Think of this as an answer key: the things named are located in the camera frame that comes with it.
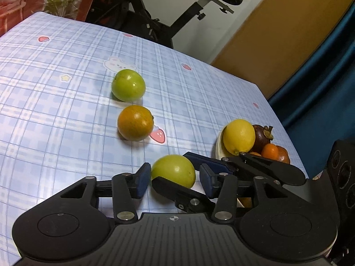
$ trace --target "mangosteen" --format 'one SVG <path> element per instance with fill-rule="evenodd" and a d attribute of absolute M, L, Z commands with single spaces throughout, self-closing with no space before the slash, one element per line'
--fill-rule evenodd
<path fill-rule="evenodd" d="M 274 137 L 271 134 L 272 126 L 264 126 L 261 125 L 253 125 L 255 130 L 255 143 L 253 148 L 251 149 L 252 152 L 257 152 L 261 154 L 264 146 L 266 144 L 271 143 Z"/>

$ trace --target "lemon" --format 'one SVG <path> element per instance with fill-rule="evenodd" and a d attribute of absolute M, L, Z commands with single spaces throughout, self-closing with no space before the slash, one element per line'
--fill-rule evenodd
<path fill-rule="evenodd" d="M 248 152 L 255 142 L 255 130 L 253 125 L 244 119 L 236 119 L 230 122 L 223 132 L 223 144 L 233 155 L 239 152 Z"/>

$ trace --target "blue plaid tablecloth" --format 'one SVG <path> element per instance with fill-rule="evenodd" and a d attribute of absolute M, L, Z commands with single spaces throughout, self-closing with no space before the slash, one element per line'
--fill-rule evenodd
<path fill-rule="evenodd" d="M 163 143 L 120 139 L 117 118 L 131 103 L 111 96 L 123 68 L 137 70 Z M 75 181 L 111 179 L 143 162 L 187 151 L 213 156 L 219 131 L 243 118 L 273 125 L 275 144 L 304 170 L 286 131 L 252 83 L 153 42 L 112 29 L 36 13 L 0 38 L 0 265 L 18 258 L 16 218 Z M 203 191 L 197 181 L 193 187 Z M 177 212 L 148 188 L 141 212 Z M 100 209 L 112 215 L 112 201 Z"/>

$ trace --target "black speaker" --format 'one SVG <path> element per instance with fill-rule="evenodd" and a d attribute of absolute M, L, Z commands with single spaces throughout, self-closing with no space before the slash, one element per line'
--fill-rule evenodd
<path fill-rule="evenodd" d="M 342 227 L 355 211 L 355 144 L 351 141 L 335 141 L 326 169 L 337 200 Z"/>

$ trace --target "tablecloth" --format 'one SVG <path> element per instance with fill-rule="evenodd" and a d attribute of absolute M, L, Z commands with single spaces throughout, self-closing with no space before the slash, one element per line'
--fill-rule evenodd
<path fill-rule="evenodd" d="M 158 142 L 118 135 L 131 103 L 111 95 L 111 81 L 124 68 L 146 82 L 137 104 L 164 133 Z M 11 228 L 27 209 L 87 175 L 111 179 L 173 153 L 213 157 L 218 133 L 236 118 L 274 126 L 274 143 L 305 172 L 256 85 L 126 33 L 45 13 L 27 18 L 0 38 L 0 265 L 19 258 Z M 198 173 L 193 189 L 203 192 Z M 110 216 L 111 205 L 102 199 L 100 209 Z M 151 186 L 136 207 L 178 212 Z"/>

